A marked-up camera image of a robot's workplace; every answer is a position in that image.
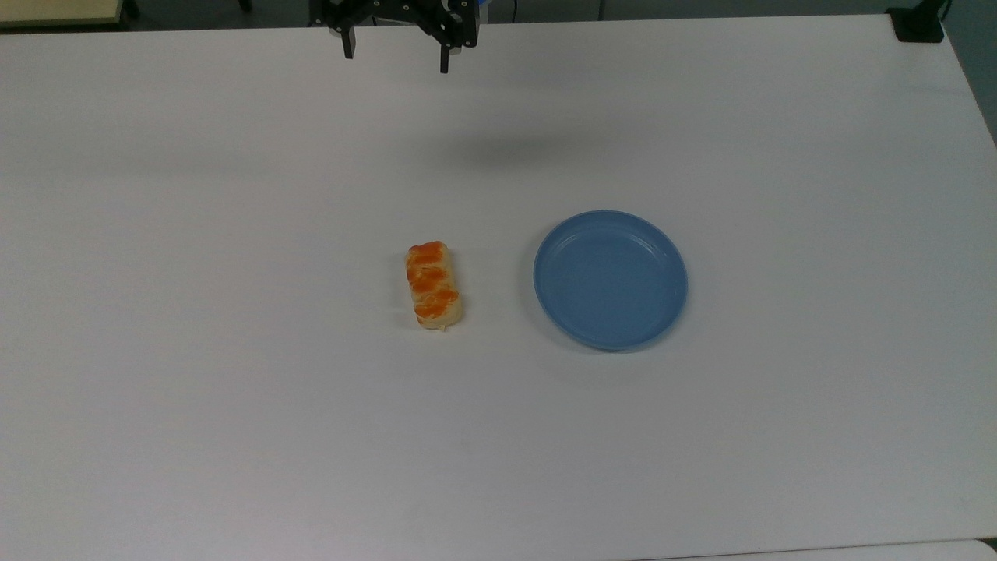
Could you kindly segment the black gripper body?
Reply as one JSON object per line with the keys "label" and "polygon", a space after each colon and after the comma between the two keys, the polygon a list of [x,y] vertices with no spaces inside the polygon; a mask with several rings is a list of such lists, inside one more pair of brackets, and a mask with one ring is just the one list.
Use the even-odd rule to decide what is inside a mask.
{"label": "black gripper body", "polygon": [[341,39],[342,28],[355,28],[377,18],[412,24],[451,49],[478,43],[480,4],[477,1],[310,1],[310,22],[324,25]]}

